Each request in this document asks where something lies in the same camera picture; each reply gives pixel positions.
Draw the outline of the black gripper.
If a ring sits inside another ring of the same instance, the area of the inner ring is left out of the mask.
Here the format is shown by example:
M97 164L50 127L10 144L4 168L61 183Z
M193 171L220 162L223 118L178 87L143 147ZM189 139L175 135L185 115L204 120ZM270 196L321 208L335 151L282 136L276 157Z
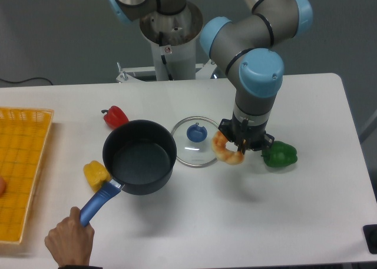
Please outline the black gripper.
M248 120L240 122L232 119L222 119L218 129L223 135L237 146L237 150L245 154L247 150L261 151L270 148L275 138L266 133L267 121L260 125L251 125Z

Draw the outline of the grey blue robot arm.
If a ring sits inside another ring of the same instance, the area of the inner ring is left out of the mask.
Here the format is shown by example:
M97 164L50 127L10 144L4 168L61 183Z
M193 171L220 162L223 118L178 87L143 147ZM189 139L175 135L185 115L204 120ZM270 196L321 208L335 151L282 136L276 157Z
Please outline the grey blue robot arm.
M225 17L204 22L188 0L109 0L120 21L139 22L159 81L193 79L200 43L236 89L233 116L219 129L241 152L264 150L274 141L265 128L284 64L272 46L306 32L313 22L308 0L245 1L252 13L235 23Z

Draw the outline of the dark sleeve forearm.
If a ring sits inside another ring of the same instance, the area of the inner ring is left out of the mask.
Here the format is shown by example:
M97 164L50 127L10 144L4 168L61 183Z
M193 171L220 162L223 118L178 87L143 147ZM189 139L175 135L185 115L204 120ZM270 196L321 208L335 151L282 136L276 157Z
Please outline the dark sleeve forearm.
M91 265L71 264L71 265L65 265L65 266L62 266L62 267L58 267L58 269L103 269L103 268L97 267L97 266L91 266Z

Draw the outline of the person's hand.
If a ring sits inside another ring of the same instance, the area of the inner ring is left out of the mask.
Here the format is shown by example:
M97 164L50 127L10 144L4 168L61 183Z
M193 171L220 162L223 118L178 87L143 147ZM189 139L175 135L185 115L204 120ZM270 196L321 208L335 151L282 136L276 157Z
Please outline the person's hand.
M59 267L89 265L94 234L91 225L81 224L80 209L72 207L70 215L49 231L44 242Z

